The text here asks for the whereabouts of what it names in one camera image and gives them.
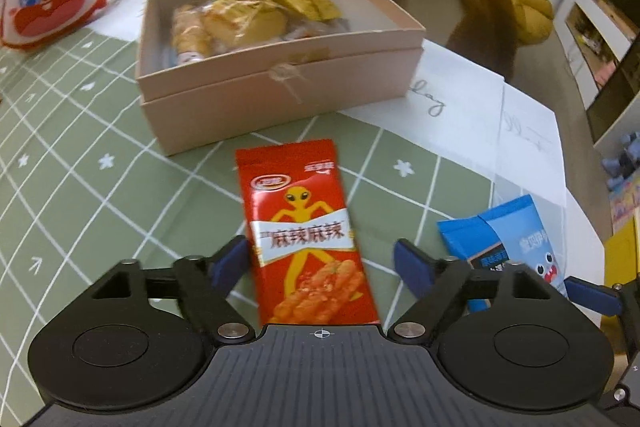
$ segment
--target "black circular cover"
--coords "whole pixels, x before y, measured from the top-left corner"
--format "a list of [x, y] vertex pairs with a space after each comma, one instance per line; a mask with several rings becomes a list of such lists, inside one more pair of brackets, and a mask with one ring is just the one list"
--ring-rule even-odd
[[473, 395], [508, 409], [565, 409], [594, 398], [612, 367], [606, 337], [569, 302], [552, 310], [544, 304], [512, 299], [460, 318], [440, 338], [444, 369]]
[[71, 305], [36, 335], [29, 368], [46, 399], [79, 409], [135, 409], [194, 377], [204, 347], [190, 324], [127, 300]]

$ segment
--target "red snack package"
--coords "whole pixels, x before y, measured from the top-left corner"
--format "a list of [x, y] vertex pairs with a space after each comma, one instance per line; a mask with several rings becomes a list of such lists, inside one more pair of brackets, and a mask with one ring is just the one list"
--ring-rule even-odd
[[260, 320], [377, 323], [331, 140], [236, 151]]

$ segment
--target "cartoon mouth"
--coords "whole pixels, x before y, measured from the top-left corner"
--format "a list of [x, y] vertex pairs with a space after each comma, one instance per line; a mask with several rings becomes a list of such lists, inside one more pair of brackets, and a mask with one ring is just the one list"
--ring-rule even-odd
[[60, 28], [82, 8], [84, 0], [50, 0], [16, 13], [15, 28], [23, 37], [36, 37]]
[[558, 274], [558, 268], [556, 268], [555, 264], [552, 264], [551, 268], [549, 268], [549, 271], [545, 273], [545, 281], [551, 282], [554, 279], [554, 277], [556, 277], [557, 274]]

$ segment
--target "white arrow print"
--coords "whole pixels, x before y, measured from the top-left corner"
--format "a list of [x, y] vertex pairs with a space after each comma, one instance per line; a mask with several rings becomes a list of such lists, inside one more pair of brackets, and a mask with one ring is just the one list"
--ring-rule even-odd
[[38, 270], [40, 270], [40, 266], [42, 265], [42, 257], [31, 257], [31, 260], [34, 263], [31, 265], [29, 271], [33, 271], [33, 274], [37, 275]]

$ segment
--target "white star print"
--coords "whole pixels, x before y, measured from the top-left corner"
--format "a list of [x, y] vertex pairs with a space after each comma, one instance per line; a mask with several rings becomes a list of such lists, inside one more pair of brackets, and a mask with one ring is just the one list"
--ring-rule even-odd
[[98, 163], [100, 164], [100, 170], [104, 171], [105, 169], [111, 169], [111, 167], [113, 167], [113, 161], [115, 159], [114, 155], [111, 154], [105, 154], [102, 158], [100, 158], [98, 160]]
[[415, 174], [414, 170], [411, 168], [411, 163], [403, 162], [402, 160], [398, 160], [394, 165], [394, 169], [398, 171], [402, 178], [406, 178], [409, 174]]

